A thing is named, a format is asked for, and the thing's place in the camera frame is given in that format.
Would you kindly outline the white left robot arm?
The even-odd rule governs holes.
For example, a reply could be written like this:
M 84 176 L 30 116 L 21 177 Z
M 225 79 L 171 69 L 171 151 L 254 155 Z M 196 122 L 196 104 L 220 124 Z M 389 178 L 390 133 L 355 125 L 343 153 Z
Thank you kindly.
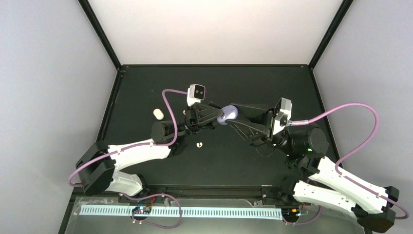
M 80 182 L 73 183 L 73 178 L 69 177 L 69 183 L 80 187 L 87 196 L 106 191 L 139 195 L 145 189 L 145 180 L 140 174 L 128 174 L 123 169 L 174 155 L 183 149 L 182 141 L 186 136 L 203 128 L 214 128 L 224 115 L 221 107 L 196 102 L 186 109 L 183 121 L 174 118 L 156 121 L 147 140 L 123 145 L 97 141 L 75 165 L 74 174 Z

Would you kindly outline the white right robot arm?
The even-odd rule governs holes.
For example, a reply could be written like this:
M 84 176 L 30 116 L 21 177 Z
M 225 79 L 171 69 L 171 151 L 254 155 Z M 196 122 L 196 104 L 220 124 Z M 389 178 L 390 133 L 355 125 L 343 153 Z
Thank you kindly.
M 232 127 L 252 146 L 267 145 L 286 154 L 293 176 L 277 191 L 283 204 L 313 203 L 342 212 L 373 232 L 385 233 L 395 223 L 393 207 L 399 190 L 380 187 L 340 168 L 327 157 L 325 133 L 315 125 L 318 117 L 292 120 L 292 103 L 282 98 L 274 108 L 231 104 L 218 121 Z

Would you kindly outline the lavender earbud charging case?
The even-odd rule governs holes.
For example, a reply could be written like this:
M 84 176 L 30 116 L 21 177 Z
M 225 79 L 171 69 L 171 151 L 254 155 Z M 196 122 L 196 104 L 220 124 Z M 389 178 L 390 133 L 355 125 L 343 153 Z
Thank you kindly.
M 239 110 L 234 105 L 227 105 L 221 109 L 222 114 L 217 117 L 217 122 L 221 125 L 227 125 L 228 120 L 237 119 Z

